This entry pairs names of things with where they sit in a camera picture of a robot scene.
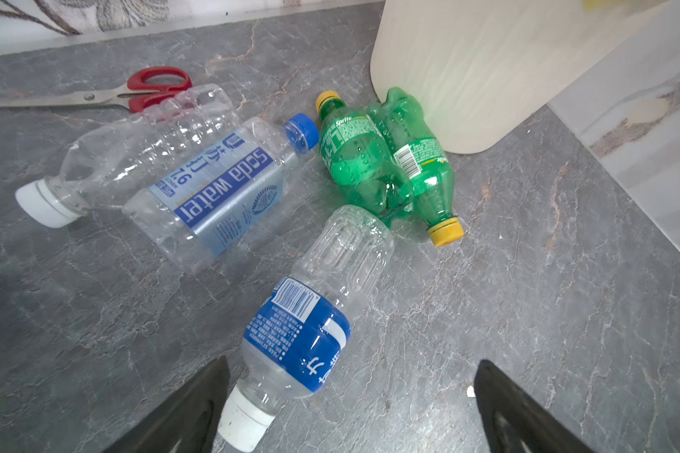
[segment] blue bottle cap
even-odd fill
[[[312,118],[298,113],[285,123],[287,139],[298,154],[306,154],[320,141],[320,132]]]

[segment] white bottle cap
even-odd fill
[[[30,217],[50,228],[64,227],[80,217],[53,195],[44,179],[20,187],[15,199]]]
[[[217,432],[232,447],[249,453],[260,442],[273,420],[274,415],[255,406],[235,386],[222,409]]]

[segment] gray marble floor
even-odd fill
[[[0,97],[117,86],[176,65],[282,120],[336,89],[374,98],[382,6],[0,57]],[[0,451],[100,451],[211,358],[244,371],[245,324],[342,204],[319,159],[267,222],[193,277],[120,213],[30,220],[16,188],[120,109],[0,111]],[[589,446],[680,451],[680,254],[547,108],[450,161],[466,237],[396,254],[325,388],[258,451],[487,451],[466,396],[489,358]],[[216,451],[232,451],[221,440]]]

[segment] blue label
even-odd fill
[[[312,392],[320,390],[350,340],[350,322],[309,286],[285,278],[254,315],[244,338]]]
[[[282,198],[282,182],[272,156],[235,131],[148,190],[219,256]]]

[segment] sprite bottle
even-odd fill
[[[330,176],[349,204],[390,225],[413,201],[408,175],[395,165],[385,139],[365,111],[346,106],[335,91],[322,93],[315,107],[323,122],[320,155]]]
[[[423,121],[423,109],[416,98],[391,88],[386,101],[370,105],[368,113],[395,162],[413,183],[413,213],[428,224],[434,245],[443,247],[463,237],[461,223],[452,212],[453,168]]]

